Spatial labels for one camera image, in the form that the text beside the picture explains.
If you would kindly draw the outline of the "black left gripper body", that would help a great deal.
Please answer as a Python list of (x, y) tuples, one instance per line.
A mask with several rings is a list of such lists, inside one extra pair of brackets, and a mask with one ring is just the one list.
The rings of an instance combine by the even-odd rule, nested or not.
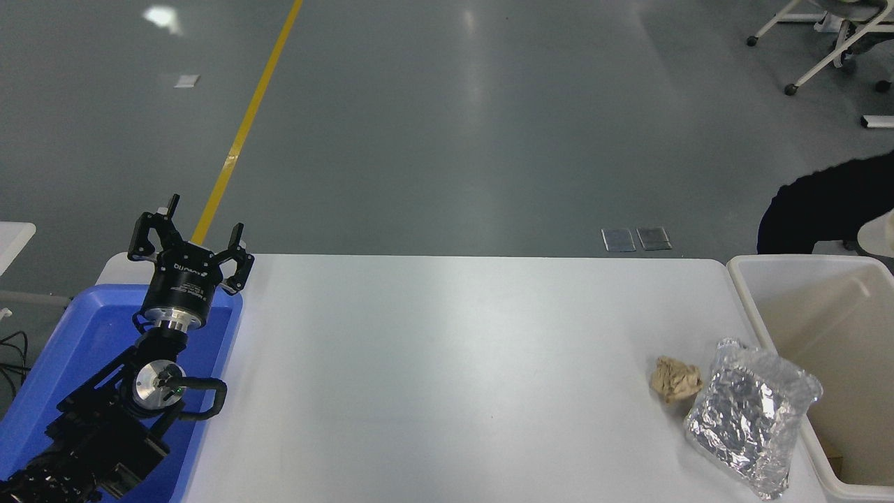
[(192, 243), (163, 249), (154, 262), (142, 315), (178, 309), (194, 317), (207, 317), (221, 280), (220, 263), (210, 249)]

